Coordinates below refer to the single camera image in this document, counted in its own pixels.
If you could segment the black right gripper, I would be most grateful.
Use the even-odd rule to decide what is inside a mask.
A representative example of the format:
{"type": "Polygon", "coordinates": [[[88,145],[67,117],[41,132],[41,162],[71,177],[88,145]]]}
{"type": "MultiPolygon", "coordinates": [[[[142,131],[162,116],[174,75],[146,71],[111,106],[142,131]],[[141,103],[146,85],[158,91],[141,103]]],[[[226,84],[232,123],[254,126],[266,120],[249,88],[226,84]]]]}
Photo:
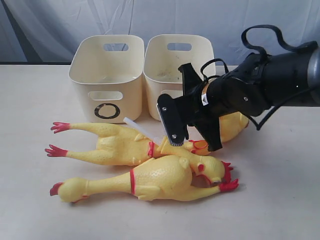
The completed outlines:
{"type": "Polygon", "coordinates": [[[195,127],[207,142],[207,150],[222,148],[219,118],[235,112],[257,117],[271,107],[261,87],[234,77],[218,77],[212,82],[200,78],[191,63],[178,68],[183,95],[161,94],[157,110],[169,143],[180,147],[189,137],[187,125],[195,127]]]}

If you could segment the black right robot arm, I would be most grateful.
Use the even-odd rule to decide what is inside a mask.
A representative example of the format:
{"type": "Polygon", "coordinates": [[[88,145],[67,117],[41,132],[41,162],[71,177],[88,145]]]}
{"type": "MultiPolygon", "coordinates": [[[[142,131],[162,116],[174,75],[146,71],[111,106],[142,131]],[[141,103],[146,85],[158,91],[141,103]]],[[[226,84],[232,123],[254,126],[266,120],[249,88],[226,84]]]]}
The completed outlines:
{"type": "Polygon", "coordinates": [[[195,127],[209,151],[222,147],[220,118],[239,112],[259,130],[282,106],[318,107],[320,104],[320,51],[290,52],[261,57],[251,53],[234,70],[206,77],[191,63],[182,64],[182,96],[164,93],[157,108],[169,143],[181,146],[195,127]]]}

